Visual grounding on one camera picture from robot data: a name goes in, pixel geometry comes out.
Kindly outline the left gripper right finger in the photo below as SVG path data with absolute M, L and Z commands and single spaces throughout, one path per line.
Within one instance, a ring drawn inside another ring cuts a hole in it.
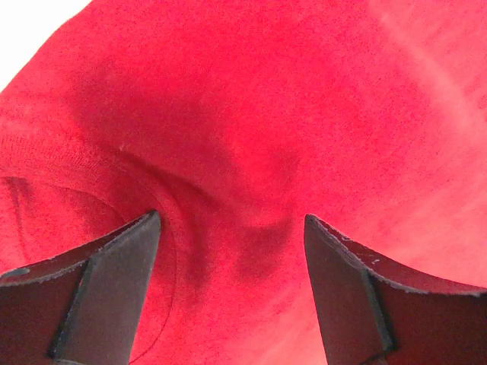
M 417 271 L 316 216 L 304 248 L 330 364 L 484 364 L 486 290 Z

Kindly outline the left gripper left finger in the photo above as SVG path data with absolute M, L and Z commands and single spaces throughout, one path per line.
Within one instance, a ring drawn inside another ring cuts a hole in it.
M 150 211 L 1 276 L 3 364 L 127 364 L 157 255 Z

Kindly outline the red t shirt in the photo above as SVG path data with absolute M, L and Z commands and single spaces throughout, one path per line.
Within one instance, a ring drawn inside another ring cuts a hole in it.
M 324 361 L 306 214 L 486 283 L 484 1 L 93 1 L 1 94 L 1 268 L 165 225 L 135 364 Z

